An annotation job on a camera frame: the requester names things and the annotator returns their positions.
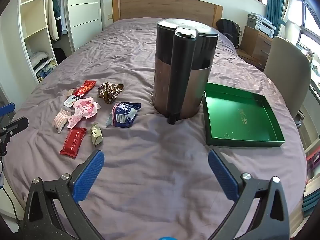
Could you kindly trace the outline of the wooden nightstand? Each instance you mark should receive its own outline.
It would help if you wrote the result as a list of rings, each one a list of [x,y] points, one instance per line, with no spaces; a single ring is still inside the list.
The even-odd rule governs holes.
[[[271,44],[272,38],[257,29],[245,26],[237,54],[245,62],[263,72],[270,53]]]

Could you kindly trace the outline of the red rectangular snack packet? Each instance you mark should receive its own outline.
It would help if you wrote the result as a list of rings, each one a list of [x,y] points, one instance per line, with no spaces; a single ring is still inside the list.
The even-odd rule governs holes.
[[[73,159],[76,158],[83,138],[86,135],[86,131],[87,129],[82,127],[70,129],[60,154],[69,156]]]

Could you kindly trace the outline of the beige sesame candy packet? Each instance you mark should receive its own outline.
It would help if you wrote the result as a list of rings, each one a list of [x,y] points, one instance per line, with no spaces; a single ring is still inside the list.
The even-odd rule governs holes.
[[[103,134],[97,122],[93,123],[91,129],[91,141],[94,146],[99,145],[103,142]]]

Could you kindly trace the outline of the cream hanging garment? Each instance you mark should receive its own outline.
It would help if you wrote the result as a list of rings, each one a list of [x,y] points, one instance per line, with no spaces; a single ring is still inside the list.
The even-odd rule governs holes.
[[[56,17],[54,15],[54,5],[53,0],[45,0],[45,8],[46,8],[46,17],[47,17],[47,25],[50,37],[53,41],[59,40],[59,35],[56,26]]]

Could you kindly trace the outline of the red white spicy snack pouch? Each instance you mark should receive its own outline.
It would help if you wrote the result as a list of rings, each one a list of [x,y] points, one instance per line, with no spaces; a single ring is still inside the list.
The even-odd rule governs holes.
[[[63,103],[64,106],[71,108],[76,101],[87,94],[96,84],[96,81],[86,80],[78,89],[76,89]]]

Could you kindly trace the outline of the brown patterned snack bag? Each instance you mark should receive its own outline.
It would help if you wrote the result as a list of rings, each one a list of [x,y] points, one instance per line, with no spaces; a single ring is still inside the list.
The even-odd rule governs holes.
[[[103,98],[105,103],[111,104],[123,90],[123,84],[104,82],[98,87],[98,98]]]

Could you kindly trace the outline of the pink striped snack packet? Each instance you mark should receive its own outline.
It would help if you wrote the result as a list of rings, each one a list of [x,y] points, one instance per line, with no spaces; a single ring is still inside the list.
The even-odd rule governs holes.
[[[56,117],[54,118],[52,125],[55,127],[57,133],[61,133],[62,129],[64,128],[65,124],[68,122],[68,118],[72,115],[70,111],[60,109],[59,113],[57,113]]]

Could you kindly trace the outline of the grey printer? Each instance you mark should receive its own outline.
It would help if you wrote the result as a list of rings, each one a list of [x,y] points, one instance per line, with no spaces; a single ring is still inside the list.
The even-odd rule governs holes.
[[[273,38],[276,27],[263,16],[251,13],[247,15],[247,26],[263,32],[268,37]]]

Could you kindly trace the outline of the wooden headboard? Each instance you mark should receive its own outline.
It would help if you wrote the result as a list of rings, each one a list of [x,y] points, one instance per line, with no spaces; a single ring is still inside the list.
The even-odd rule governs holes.
[[[130,18],[183,18],[216,28],[223,7],[199,0],[112,0],[114,22]]]

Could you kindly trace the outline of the pink cartoon character packet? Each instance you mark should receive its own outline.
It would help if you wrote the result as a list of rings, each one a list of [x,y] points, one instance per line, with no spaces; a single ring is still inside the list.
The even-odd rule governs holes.
[[[68,117],[68,129],[73,129],[82,118],[88,119],[95,116],[101,106],[93,98],[84,98],[77,100],[73,108],[75,109],[75,113]]]

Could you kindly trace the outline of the purple bed sheet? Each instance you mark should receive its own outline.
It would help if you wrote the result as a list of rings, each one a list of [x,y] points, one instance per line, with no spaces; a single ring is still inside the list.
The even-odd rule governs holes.
[[[71,174],[95,150],[104,165],[85,200],[79,202],[103,239],[209,239],[234,202],[228,200],[208,164],[211,150],[220,152],[241,173],[253,178],[280,178],[288,213],[303,196],[306,160],[295,122],[274,83],[238,57],[234,46],[219,34],[207,83],[263,95],[274,112],[285,142],[279,147],[245,148],[207,145],[203,102],[191,118],[169,124],[153,106],[158,18],[121,20],[73,55],[40,82],[15,115],[28,127],[9,138],[5,176],[17,199],[26,206],[33,180],[57,180]],[[60,151],[70,131],[52,125],[70,89],[86,80],[95,86],[81,99],[101,106],[75,127],[86,128],[76,158]],[[116,100],[98,98],[104,82],[123,84]],[[118,102],[141,103],[129,128],[106,127]],[[90,129],[97,122],[103,142],[94,146]]]

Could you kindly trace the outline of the black backpack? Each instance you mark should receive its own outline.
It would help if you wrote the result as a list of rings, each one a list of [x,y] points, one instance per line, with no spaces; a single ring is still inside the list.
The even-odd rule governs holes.
[[[216,26],[219,32],[227,37],[236,49],[239,48],[240,42],[240,27],[238,24],[231,20],[220,19],[216,22]]]

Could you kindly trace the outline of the teal curtain right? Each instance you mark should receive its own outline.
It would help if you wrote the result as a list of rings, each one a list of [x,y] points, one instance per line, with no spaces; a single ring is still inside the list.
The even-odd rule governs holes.
[[[266,18],[276,27],[274,36],[279,33],[280,20],[282,18],[285,0],[267,0]]]

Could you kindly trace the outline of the green metal tray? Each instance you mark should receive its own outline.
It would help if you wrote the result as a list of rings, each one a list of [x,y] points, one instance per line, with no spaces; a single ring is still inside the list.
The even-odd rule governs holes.
[[[207,145],[266,148],[285,142],[263,95],[207,83],[202,102]]]

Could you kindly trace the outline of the beige office chair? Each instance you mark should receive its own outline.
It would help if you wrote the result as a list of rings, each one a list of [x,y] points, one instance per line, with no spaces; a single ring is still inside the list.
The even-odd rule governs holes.
[[[307,57],[290,41],[276,36],[272,39],[264,74],[277,87],[297,128],[300,128],[304,115],[299,111],[311,81]]]

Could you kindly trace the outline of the blue silver snack bag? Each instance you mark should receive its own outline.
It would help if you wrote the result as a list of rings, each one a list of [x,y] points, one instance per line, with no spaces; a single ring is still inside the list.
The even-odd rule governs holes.
[[[106,122],[106,127],[114,126],[120,128],[129,128],[132,126],[137,112],[140,111],[141,103],[118,102],[116,103]]]

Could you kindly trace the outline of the white open wardrobe shelf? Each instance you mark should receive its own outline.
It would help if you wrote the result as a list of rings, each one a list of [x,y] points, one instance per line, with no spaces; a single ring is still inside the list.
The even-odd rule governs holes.
[[[62,49],[68,57],[73,53],[72,44],[67,34],[54,42],[49,33],[47,9],[45,0],[17,0],[18,24],[21,33],[22,47],[28,67],[36,83],[39,83],[39,73],[50,63],[59,64],[58,49]],[[38,66],[32,66],[30,57],[36,52],[48,54],[46,61]]]

